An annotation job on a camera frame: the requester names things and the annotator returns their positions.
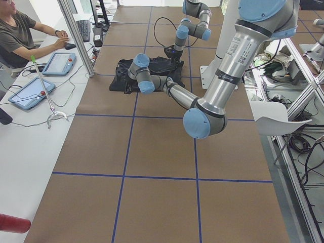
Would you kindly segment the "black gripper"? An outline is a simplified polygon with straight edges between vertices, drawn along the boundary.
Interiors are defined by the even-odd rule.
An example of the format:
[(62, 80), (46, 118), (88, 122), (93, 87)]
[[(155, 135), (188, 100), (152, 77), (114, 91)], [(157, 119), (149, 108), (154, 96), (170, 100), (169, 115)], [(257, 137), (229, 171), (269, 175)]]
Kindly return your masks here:
[(164, 53), (173, 63), (180, 62), (183, 51), (176, 50), (175, 45), (164, 48)]
[(128, 68), (127, 67), (117, 67), (115, 70), (115, 79), (121, 80), (124, 79), (128, 74)]

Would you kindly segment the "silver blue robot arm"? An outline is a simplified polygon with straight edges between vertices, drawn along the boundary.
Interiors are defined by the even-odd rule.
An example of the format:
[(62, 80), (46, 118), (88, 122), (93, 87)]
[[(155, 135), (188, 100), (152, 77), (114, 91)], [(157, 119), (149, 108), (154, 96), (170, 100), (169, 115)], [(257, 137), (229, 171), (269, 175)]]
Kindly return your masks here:
[(210, 37), (210, 8), (200, 1), (184, 1), (183, 13), (199, 19), (193, 25), (188, 18), (181, 21), (175, 42), (165, 48), (168, 61), (154, 63), (149, 69), (149, 57), (138, 54), (126, 64), (119, 63), (110, 85), (114, 91), (126, 94), (150, 94), (163, 91), (186, 109), (183, 125), (187, 134), (196, 139), (206, 138), (224, 130), (227, 124), (225, 105), (251, 64), (259, 46), (270, 39), (293, 36), (297, 29), (298, 1), (230, 1), (222, 26), (223, 31), (235, 30), (232, 40), (214, 72), (203, 97), (186, 90), (173, 81), (170, 72), (181, 65), (188, 36), (207, 40)]
[(172, 62), (179, 62), (183, 54), (186, 40), (189, 36), (207, 41), (211, 36), (209, 22), (212, 16), (211, 9), (200, 1), (183, 1), (182, 12), (199, 19), (198, 24), (193, 24), (188, 18), (183, 18), (176, 29), (174, 44), (165, 47), (164, 52)]

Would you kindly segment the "person's left hand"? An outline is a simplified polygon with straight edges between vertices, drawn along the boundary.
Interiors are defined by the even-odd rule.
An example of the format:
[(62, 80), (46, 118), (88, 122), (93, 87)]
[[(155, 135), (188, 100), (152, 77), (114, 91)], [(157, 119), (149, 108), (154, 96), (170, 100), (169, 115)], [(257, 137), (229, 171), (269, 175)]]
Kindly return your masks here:
[(56, 40), (56, 42), (54, 43), (54, 49), (58, 50), (58, 49), (65, 48), (68, 41), (69, 41), (69, 37), (60, 37), (60, 38), (58, 38)]

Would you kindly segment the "person's right hand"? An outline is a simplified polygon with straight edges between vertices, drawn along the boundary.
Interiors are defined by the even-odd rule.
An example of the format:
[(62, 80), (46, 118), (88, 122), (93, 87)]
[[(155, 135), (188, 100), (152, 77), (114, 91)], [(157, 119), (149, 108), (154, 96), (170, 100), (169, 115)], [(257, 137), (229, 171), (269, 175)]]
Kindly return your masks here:
[(57, 37), (59, 37), (59, 38), (61, 38), (61, 37), (68, 37), (68, 34), (67, 34), (67, 32), (66, 32), (65, 30), (58, 30), (58, 31), (56, 32), (56, 35), (57, 35)]

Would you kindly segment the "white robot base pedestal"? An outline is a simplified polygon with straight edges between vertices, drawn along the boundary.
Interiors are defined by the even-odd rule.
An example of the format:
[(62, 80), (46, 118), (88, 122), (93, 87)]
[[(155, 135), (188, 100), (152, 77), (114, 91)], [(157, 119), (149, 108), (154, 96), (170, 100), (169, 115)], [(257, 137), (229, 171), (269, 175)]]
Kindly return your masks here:
[(210, 86), (214, 75), (217, 69), (220, 67), (220, 64), (222, 63), (229, 45), (231, 44), (231, 41), (235, 35), (234, 25), (239, 18), (238, 3), (239, 0), (228, 1), (219, 41), (215, 52), (215, 58), (210, 62), (208, 66), (200, 67), (201, 85), (204, 90), (206, 90)]

